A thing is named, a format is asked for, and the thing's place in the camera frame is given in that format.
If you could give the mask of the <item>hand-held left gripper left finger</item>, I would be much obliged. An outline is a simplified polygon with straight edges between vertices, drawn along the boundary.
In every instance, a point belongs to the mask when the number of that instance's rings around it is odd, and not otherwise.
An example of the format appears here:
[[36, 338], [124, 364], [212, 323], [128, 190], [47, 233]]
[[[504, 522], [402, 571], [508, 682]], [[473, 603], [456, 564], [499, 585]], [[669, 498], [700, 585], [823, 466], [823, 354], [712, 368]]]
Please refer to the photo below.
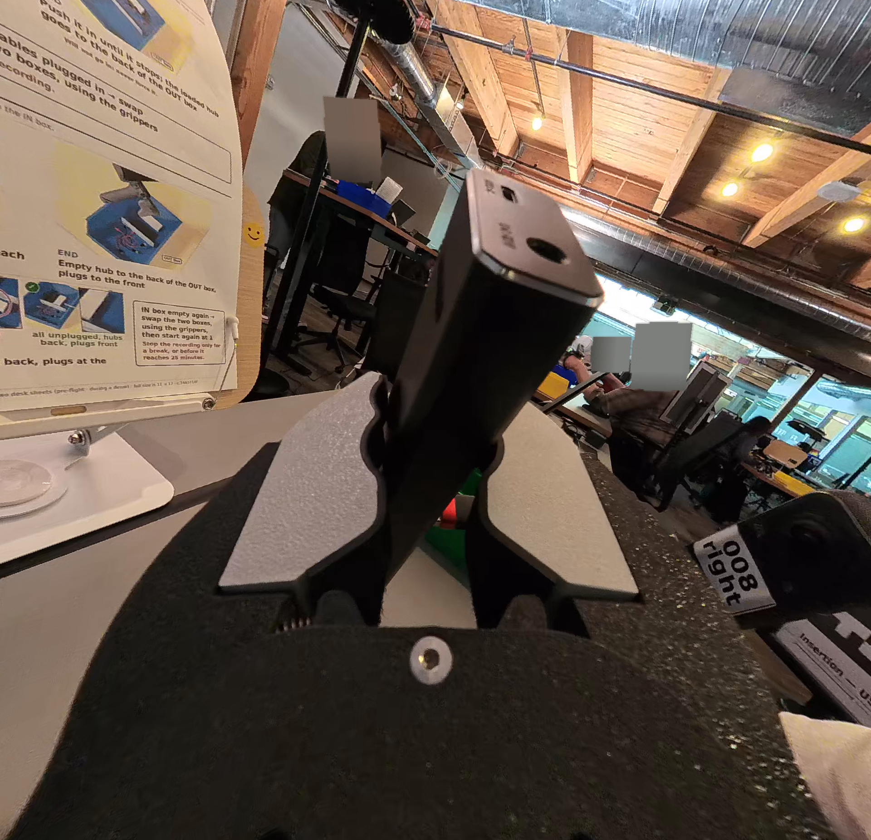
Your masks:
[[385, 377], [368, 372], [308, 412], [279, 443], [219, 579], [226, 593], [300, 588], [377, 538]]

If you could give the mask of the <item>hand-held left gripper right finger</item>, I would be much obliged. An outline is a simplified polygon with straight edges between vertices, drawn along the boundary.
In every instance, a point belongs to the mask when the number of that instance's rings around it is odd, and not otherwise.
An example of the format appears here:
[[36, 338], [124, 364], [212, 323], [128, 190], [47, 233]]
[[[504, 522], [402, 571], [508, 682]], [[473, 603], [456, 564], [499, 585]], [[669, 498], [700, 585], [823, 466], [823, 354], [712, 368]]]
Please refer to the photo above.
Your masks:
[[477, 501], [486, 531], [571, 598], [639, 589], [577, 446], [532, 403], [505, 429]]

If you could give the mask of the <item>green plastic box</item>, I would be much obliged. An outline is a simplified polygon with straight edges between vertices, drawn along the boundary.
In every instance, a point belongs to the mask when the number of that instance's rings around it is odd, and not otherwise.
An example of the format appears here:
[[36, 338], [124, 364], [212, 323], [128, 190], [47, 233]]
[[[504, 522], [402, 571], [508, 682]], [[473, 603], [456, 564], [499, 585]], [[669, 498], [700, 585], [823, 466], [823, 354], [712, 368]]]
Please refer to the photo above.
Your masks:
[[481, 471], [474, 469], [443, 512], [446, 519], [438, 519], [425, 535], [428, 545], [441, 554], [443, 560], [450, 563], [463, 577], [468, 573], [465, 552], [466, 520], [475, 503], [481, 481]]

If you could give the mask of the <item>black usb hub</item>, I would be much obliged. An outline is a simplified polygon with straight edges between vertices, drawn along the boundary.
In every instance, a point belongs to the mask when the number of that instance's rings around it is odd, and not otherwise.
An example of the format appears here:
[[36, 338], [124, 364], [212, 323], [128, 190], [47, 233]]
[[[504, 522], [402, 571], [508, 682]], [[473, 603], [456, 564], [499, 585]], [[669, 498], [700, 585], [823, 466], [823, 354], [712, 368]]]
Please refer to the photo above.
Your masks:
[[382, 474], [395, 573], [604, 300], [548, 195], [467, 175], [387, 403]]

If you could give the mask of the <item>white task label card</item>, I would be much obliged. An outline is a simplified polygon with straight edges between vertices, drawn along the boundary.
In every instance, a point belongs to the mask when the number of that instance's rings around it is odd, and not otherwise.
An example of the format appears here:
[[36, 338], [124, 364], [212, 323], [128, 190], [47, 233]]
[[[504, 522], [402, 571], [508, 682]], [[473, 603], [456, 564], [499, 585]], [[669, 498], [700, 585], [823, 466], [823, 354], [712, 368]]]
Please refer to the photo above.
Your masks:
[[773, 640], [852, 721], [870, 726], [868, 607], [791, 621]]

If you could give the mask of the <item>white stand base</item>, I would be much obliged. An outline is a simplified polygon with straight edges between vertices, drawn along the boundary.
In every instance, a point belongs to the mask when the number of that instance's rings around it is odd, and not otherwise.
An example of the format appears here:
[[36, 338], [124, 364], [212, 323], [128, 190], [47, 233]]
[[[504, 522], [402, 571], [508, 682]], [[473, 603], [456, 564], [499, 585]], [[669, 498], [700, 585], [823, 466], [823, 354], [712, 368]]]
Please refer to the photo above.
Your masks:
[[163, 507], [173, 485], [115, 426], [2, 440], [1, 563]]

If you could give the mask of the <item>computer monitor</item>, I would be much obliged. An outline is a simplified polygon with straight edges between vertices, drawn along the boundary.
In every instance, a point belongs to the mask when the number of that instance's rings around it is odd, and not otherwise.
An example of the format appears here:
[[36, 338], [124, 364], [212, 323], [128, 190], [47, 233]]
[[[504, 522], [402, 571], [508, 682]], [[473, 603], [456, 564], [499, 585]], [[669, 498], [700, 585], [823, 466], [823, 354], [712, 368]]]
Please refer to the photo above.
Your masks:
[[727, 373], [708, 361], [700, 361], [686, 379], [685, 388], [663, 410], [660, 420], [686, 435], [695, 432], [731, 384], [732, 378]]

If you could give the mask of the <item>black tall-back office chair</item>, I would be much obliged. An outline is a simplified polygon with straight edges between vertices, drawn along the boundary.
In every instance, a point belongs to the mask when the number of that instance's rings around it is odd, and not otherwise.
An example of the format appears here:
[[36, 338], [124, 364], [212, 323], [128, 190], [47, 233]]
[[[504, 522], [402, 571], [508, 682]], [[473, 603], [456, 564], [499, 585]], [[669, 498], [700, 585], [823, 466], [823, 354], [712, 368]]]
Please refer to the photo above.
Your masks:
[[386, 272], [376, 298], [376, 314], [362, 367], [380, 374], [392, 386], [406, 352], [418, 312], [430, 283]]

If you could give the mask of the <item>wooden desk black legs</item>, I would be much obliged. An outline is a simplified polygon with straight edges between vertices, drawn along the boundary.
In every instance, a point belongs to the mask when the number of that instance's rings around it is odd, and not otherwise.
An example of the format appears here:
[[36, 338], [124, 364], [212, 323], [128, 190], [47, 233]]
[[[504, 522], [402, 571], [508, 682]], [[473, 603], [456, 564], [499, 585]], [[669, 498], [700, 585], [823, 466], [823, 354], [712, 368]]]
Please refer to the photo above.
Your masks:
[[[372, 229], [369, 243], [374, 240], [386, 247], [387, 256], [385, 263], [382, 265], [373, 264], [372, 266], [375, 272], [381, 272], [383, 276], [385, 276], [387, 269], [398, 268], [401, 257], [408, 258], [413, 269], [424, 269], [426, 262], [436, 255], [435, 251], [429, 246], [429, 241], [426, 237], [408, 233], [408, 231], [394, 223], [391, 220], [391, 211], [389, 218], [383, 219], [339, 197], [336, 193], [336, 185], [334, 187], [327, 186], [321, 188], [314, 209], [313, 230], [311, 235], [307, 236], [303, 247], [308, 250], [308, 263], [305, 271], [299, 276], [298, 289], [292, 292], [292, 301], [289, 302], [288, 314], [285, 317], [273, 350], [277, 358], [285, 365], [294, 367], [294, 370], [299, 373], [303, 372], [304, 366], [293, 361], [292, 357], [296, 353], [292, 352], [292, 348], [299, 341], [299, 337], [306, 335], [305, 332], [299, 330], [302, 311], [306, 306], [313, 287], [314, 273], [321, 259], [329, 227], [333, 218], [337, 215], [345, 218], [353, 225], [368, 226]], [[382, 277], [376, 277], [372, 288], [364, 299], [376, 305], [375, 291], [381, 284]], [[360, 353], [366, 348], [371, 334], [371, 323], [362, 323], [363, 332], [357, 345], [349, 348], [348, 352]]]

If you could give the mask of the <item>blue storage bin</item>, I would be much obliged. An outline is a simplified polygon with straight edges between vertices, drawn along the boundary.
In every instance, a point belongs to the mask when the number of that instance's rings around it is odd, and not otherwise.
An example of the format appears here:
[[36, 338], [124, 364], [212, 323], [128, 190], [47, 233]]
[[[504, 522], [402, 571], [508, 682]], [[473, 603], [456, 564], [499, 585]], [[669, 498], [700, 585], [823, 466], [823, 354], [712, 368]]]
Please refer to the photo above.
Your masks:
[[351, 181], [337, 181], [336, 193], [350, 203], [372, 212], [383, 219], [388, 219], [391, 203], [382, 199], [376, 192]]

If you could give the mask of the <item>printed instruction sheet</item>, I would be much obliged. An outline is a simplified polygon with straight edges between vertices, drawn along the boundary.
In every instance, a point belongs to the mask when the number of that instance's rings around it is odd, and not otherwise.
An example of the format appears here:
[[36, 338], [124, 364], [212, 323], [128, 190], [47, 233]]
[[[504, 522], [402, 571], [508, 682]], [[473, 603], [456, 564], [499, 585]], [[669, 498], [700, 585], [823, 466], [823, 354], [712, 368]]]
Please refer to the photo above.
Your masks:
[[233, 389], [242, 161], [204, 0], [1, 0], [2, 410]]

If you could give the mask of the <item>black ceiling pipe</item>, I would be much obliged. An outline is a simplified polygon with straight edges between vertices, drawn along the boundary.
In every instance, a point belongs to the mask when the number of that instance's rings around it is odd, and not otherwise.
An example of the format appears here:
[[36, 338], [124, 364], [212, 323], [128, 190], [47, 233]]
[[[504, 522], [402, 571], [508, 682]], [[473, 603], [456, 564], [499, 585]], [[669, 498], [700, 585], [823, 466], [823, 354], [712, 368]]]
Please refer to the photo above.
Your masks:
[[825, 145], [837, 147], [850, 152], [860, 153], [864, 156], [870, 155], [870, 146], [864, 140], [856, 140], [852, 138], [842, 137], [833, 134], [829, 131], [818, 127], [811, 127], [801, 124], [783, 116], [770, 116], [763, 114], [746, 107], [733, 105], [730, 103], [721, 103], [708, 100], [691, 94], [680, 93], [678, 91], [661, 88], [652, 84], [632, 80], [628, 77], [607, 73], [593, 67], [581, 66], [574, 62], [565, 61], [559, 57], [553, 58], [539, 54], [533, 48], [525, 49], [518, 48], [516, 45], [509, 43], [500, 43], [496, 40], [491, 40], [476, 34], [470, 34], [461, 30], [451, 29], [443, 26], [432, 20], [419, 18], [417, 25], [421, 30], [431, 31], [442, 36], [447, 36], [450, 39], [468, 42], [481, 48], [495, 51], [515, 59], [520, 59], [528, 63], [540, 64], [555, 68], [565, 73], [573, 75], [589, 77], [594, 81], [601, 83], [613, 84], [621, 88], [645, 93], [655, 96], [659, 99], [668, 100], [670, 102], [679, 103], [686, 106], [698, 108], [715, 115], [727, 116], [738, 119], [743, 122], [748, 122], [760, 127], [769, 127], [778, 129], [781, 132], [789, 133], [799, 137], [808, 138], [817, 142], [822, 142]]

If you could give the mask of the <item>ribbed silver air duct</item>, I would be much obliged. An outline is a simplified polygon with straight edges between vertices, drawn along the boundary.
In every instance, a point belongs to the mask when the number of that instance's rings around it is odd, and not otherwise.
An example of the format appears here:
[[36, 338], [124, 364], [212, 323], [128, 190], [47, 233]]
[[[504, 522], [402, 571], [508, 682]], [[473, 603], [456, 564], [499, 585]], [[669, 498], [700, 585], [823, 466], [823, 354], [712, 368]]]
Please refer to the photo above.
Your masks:
[[870, 339], [869, 317], [847, 307], [842, 294], [829, 288], [796, 281], [778, 273], [767, 273], [765, 269], [747, 269], [730, 264], [698, 251], [667, 241], [650, 233], [637, 232], [625, 225], [619, 225], [596, 217], [582, 210], [558, 204], [561, 213], [573, 230], [589, 235], [602, 236], [626, 248], [666, 260], [677, 266], [697, 271], [738, 290], [765, 299], [771, 303], [800, 313], [864, 341]]

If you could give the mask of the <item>large silver air duct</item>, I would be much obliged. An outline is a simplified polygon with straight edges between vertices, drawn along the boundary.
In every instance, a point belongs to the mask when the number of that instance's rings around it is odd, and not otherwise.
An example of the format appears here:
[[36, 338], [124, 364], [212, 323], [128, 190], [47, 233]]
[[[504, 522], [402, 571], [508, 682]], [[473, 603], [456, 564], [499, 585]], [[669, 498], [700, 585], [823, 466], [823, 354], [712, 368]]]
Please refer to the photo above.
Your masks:
[[730, 70], [722, 99], [851, 138], [869, 124], [870, 0], [457, 0]]

